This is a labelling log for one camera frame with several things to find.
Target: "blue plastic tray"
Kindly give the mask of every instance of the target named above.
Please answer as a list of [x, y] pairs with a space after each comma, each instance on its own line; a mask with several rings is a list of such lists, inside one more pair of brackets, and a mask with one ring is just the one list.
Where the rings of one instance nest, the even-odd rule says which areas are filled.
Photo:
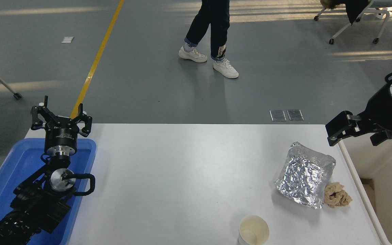
[[[25, 138], [17, 142], [8, 153], [0, 168], [0, 220], [10, 211], [10, 203], [15, 198], [13, 190], [23, 180], [44, 165], [40, 155], [44, 152], [43, 138]], [[88, 138], [78, 139], [78, 151], [70, 157], [69, 169], [74, 173], [90, 173], [95, 160], [96, 144]], [[76, 180], [75, 186], [83, 191], [87, 180]], [[65, 245], [77, 217], [82, 197], [72, 197], [67, 204], [72, 206], [53, 233], [42, 231], [34, 235], [28, 245]]]

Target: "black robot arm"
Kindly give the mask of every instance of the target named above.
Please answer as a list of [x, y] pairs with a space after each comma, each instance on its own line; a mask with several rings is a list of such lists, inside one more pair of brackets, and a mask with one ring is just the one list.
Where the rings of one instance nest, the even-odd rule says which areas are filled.
[[375, 93], [362, 113], [354, 116], [342, 111], [328, 124], [328, 142], [334, 146], [343, 138], [374, 133], [370, 140], [373, 146], [392, 138], [392, 73], [385, 77], [386, 84]]
[[[89, 195], [95, 190], [92, 174], [75, 174], [70, 169], [70, 156], [77, 151], [78, 133], [88, 136], [92, 128], [92, 117], [83, 113], [82, 104], [74, 119], [56, 116], [48, 110], [48, 97], [43, 105], [33, 107], [32, 130], [45, 129], [45, 165], [22, 181], [13, 193], [16, 197], [10, 204], [13, 209], [0, 220], [0, 244], [25, 245], [34, 234], [42, 230], [51, 233], [70, 211], [67, 201], [72, 196]], [[77, 124], [85, 126], [79, 130]], [[89, 179], [90, 188], [77, 192], [76, 179]]]

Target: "jeans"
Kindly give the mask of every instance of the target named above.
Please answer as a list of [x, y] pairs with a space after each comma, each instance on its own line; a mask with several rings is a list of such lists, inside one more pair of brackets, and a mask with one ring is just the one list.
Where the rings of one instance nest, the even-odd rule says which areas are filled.
[[202, 0], [202, 6], [193, 19], [184, 41], [196, 47], [211, 24], [211, 58], [223, 60], [229, 24], [229, 0]]

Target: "paper cup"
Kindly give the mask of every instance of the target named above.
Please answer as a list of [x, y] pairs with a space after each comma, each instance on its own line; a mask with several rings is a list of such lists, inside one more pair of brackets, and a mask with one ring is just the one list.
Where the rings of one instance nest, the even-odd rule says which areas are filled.
[[266, 221], [256, 215], [249, 215], [243, 218], [239, 228], [240, 245], [263, 245], [269, 238], [269, 226]]

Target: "yellow floor line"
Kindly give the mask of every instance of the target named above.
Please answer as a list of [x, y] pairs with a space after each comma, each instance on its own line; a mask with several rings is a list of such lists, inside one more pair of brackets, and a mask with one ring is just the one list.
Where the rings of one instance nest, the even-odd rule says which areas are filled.
[[113, 30], [114, 24], [116, 23], [116, 19], [119, 15], [120, 9], [122, 8], [122, 4], [124, 1], [125, 0], [120, 0], [116, 8], [116, 11], [109, 25], [109, 29], [107, 29], [107, 33], [105, 33], [104, 39], [102, 40], [101, 46], [99, 47], [98, 53], [96, 54], [95, 60], [93, 61], [92, 67], [90, 68], [86, 81], [84, 82], [83, 88], [81, 89], [80, 95], [78, 96], [77, 102], [75, 103], [72, 113], [70, 114], [70, 118], [75, 118], [78, 115], [78, 106], [84, 100], [84, 96], [87, 93], [87, 89], [93, 78], [93, 74], [95, 74], [96, 67], [98, 66], [99, 60], [101, 59], [102, 53], [104, 52], [104, 48], [107, 45], [107, 41], [109, 40], [110, 34]]

